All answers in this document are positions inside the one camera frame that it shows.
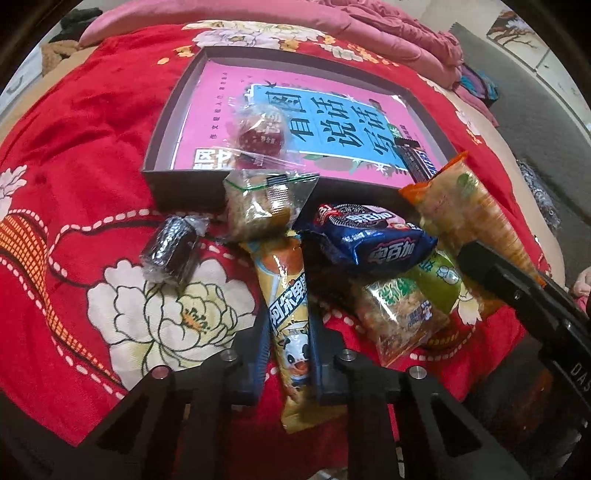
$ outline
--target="green snack package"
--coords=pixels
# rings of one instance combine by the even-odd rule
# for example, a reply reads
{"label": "green snack package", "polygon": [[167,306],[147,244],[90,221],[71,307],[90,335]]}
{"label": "green snack package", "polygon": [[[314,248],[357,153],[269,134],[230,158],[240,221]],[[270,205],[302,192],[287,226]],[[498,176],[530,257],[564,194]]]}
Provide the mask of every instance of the green snack package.
{"label": "green snack package", "polygon": [[444,251],[434,249],[430,257],[412,267],[404,275],[417,283],[433,306],[445,315],[451,313],[460,295],[462,279]]}

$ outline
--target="snack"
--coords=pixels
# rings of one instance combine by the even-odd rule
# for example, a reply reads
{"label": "snack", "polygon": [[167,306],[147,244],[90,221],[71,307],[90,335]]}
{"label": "snack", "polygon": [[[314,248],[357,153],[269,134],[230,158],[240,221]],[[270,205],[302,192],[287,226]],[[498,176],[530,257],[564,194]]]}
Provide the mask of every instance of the snack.
{"label": "snack", "polygon": [[451,259],[441,250],[433,253],[404,274],[414,280],[418,288],[435,308],[449,315],[460,295],[462,279]]}
{"label": "snack", "polygon": [[[431,180],[404,187],[400,194],[423,215],[425,230],[437,235],[442,247],[452,255],[457,256],[464,244],[480,240],[544,285],[509,220],[464,163],[466,158],[466,152],[458,155]],[[503,305],[469,278],[465,283],[482,302],[483,317]]]}
{"label": "snack", "polygon": [[383,367],[426,342],[447,323],[447,316],[409,278],[354,284],[352,293],[355,311],[378,347]]}
{"label": "snack", "polygon": [[191,273],[195,245],[205,235],[209,220],[198,215],[168,217],[139,255],[147,281],[178,286]]}
{"label": "snack", "polygon": [[224,180],[232,240],[283,235],[300,214],[319,175],[281,170],[234,170]]}
{"label": "snack", "polygon": [[437,239],[388,210],[368,205],[320,205],[312,231],[324,253],[353,274],[392,278],[424,260]]}
{"label": "snack", "polygon": [[236,146],[246,153],[280,158],[289,132],[285,115],[272,105],[246,107],[238,128]]}
{"label": "snack", "polygon": [[287,398],[281,421],[287,433],[298,432],[342,413],[341,407],[320,407],[310,382],[310,343],[306,275],[296,236],[243,245],[256,266],[269,306],[271,334]]}

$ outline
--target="pink book cover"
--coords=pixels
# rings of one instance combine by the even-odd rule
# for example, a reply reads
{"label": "pink book cover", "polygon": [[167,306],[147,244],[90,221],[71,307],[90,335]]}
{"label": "pink book cover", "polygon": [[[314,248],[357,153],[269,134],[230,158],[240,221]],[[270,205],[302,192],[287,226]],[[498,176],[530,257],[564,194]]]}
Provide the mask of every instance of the pink book cover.
{"label": "pink book cover", "polygon": [[281,70],[208,61],[191,96],[170,164],[175,170],[227,169],[237,111],[271,104],[287,118],[286,149],[302,171],[390,187],[413,182],[395,139],[415,140],[432,175],[445,162],[398,96]]}

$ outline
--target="white flower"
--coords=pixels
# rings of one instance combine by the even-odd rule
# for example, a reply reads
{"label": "white flower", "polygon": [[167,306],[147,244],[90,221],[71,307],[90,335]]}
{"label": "white flower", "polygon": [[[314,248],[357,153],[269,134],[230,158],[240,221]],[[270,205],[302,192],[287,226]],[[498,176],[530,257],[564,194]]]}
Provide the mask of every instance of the white flower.
{"label": "white flower", "polygon": [[478,301],[468,291],[464,282],[460,283],[460,296],[457,298],[452,311],[457,307],[457,314],[462,319],[464,325],[475,325],[478,320],[482,320],[478,311]]}
{"label": "white flower", "polygon": [[206,30],[193,39],[198,47],[260,47],[279,50],[279,40],[266,32],[247,30]]}
{"label": "white flower", "polygon": [[10,204],[12,203],[12,194],[22,186],[27,184],[27,181],[21,177],[27,170],[27,166],[23,165],[11,171],[9,168],[0,174],[0,222],[8,214]]}
{"label": "white flower", "polygon": [[443,88],[441,85],[438,85],[437,83],[435,83],[432,80],[429,80],[428,78],[425,78],[422,75],[418,75],[427,85],[429,85],[430,87],[432,87],[436,92],[441,93],[442,95],[445,95],[447,90],[445,88]]}
{"label": "white flower", "polygon": [[300,27],[298,25],[286,24],[263,24],[263,31],[268,32],[274,38],[280,40],[316,40],[318,37],[324,37],[320,30],[314,28]]}
{"label": "white flower", "polygon": [[88,291],[88,318],[109,344],[113,370],[127,389],[157,365],[199,365],[254,322],[245,283],[228,281],[213,258],[196,268],[184,291],[146,282],[128,260],[106,268],[104,277]]}
{"label": "white flower", "polygon": [[363,58],[357,55],[353,50],[345,50],[341,47],[335,47],[334,45],[326,45],[323,43],[320,43],[318,45],[326,51],[331,52],[333,56],[337,59],[363,61]]}
{"label": "white flower", "polygon": [[468,130],[472,133],[472,135],[480,135],[480,132],[478,131],[476,125],[472,123],[472,121],[466,116],[464,112],[462,112],[461,110],[456,110],[456,115],[460,119],[460,121],[462,121],[468,127]]}
{"label": "white flower", "polygon": [[261,31],[261,22],[242,22],[229,20],[201,20],[195,23],[189,23],[183,27],[183,30],[199,30],[201,28],[221,28],[223,30],[242,30],[242,31]]}
{"label": "white flower", "polygon": [[509,20],[506,25],[507,30],[511,30],[512,28],[516,28],[518,30],[525,30],[528,33],[534,33],[531,27],[525,23],[521,18],[516,18],[514,20]]}
{"label": "white flower", "polygon": [[183,27],[184,30],[199,28],[212,29],[201,32],[193,39],[199,47],[262,47],[278,50],[280,40],[306,41],[324,37],[321,31],[313,28],[263,22],[204,20]]}

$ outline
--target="framed picture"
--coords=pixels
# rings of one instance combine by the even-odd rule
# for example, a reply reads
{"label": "framed picture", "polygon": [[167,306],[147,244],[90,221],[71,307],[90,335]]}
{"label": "framed picture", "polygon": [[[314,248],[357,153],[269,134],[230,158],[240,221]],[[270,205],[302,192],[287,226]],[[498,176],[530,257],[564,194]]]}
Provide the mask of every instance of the framed picture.
{"label": "framed picture", "polygon": [[535,70],[549,47],[513,10],[504,9],[486,36]]}

